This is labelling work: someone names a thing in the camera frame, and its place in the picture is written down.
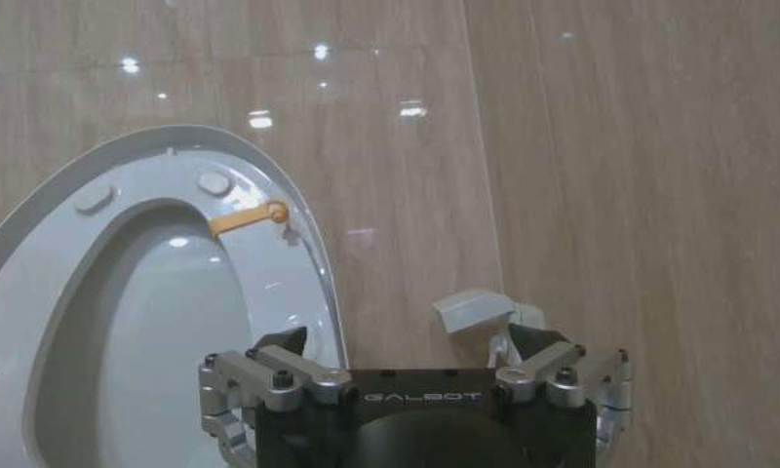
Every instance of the wall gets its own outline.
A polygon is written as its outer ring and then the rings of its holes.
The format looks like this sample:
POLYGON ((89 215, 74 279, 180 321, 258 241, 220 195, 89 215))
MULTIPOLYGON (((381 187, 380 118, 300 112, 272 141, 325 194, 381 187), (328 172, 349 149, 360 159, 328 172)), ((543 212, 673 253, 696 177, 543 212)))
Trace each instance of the wall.
POLYGON ((780 467, 780 0, 465 0, 504 287, 632 350, 617 466, 780 467))
POLYGON ((105 139, 226 128, 320 220, 352 364, 481 364, 431 307, 500 288, 467 47, 459 0, 0 0, 0 220, 105 139))

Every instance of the toilet lid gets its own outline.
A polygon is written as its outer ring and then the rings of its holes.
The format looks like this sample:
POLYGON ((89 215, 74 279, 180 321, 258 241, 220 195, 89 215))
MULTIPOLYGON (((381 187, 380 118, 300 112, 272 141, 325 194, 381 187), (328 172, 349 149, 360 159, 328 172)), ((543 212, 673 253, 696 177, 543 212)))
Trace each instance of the toilet lid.
POLYGON ((78 419, 97 431, 98 466, 208 466, 196 363, 180 355, 248 347, 295 326, 309 331, 304 355, 345 367, 319 228, 275 162, 196 126, 98 146, 0 226, 0 466, 37 466, 37 442, 60 437, 50 420, 80 411, 97 412, 78 419), (260 216, 268 204, 287 222, 260 216), (94 407, 74 408, 89 393, 94 407), (58 411, 40 410, 44 400, 58 411))

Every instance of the bolt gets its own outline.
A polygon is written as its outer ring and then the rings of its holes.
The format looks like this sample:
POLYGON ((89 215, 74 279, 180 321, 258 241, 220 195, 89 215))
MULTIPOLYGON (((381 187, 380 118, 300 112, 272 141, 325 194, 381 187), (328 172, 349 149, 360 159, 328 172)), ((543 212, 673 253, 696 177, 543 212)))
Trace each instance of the bolt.
POLYGON ((500 374, 503 377, 511 378, 513 380, 519 380, 527 376, 523 370, 517 368, 505 368, 500 371, 500 374))
POLYGON ((564 385, 575 385, 577 383, 577 373, 572 368, 560 368, 555 375, 555 380, 564 385))
POLYGON ((295 384, 295 376, 288 370, 279 370, 272 376, 272 388, 275 390, 287 390, 295 384))
POLYGON ((320 383, 320 384, 337 383, 339 380, 340 380, 340 370, 331 370, 328 372, 321 373, 317 376, 317 383, 320 383))

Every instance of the white toilet seat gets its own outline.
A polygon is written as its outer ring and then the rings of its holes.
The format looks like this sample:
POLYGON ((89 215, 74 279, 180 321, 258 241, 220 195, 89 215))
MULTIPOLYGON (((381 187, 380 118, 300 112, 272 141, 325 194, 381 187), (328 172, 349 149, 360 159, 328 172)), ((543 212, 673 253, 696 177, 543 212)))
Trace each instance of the white toilet seat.
MULTIPOLYGON (((125 136, 76 160, 14 211, 0 227, 0 466, 44 465, 33 412, 46 351, 80 279, 118 228, 157 207, 185 206, 212 220, 275 199, 289 206, 287 235, 261 221, 218 236, 248 311, 246 344, 305 325, 305 356, 345 366, 312 214, 275 163, 230 134, 164 127, 125 136)), ((189 374, 194 382, 194 367, 189 374)))

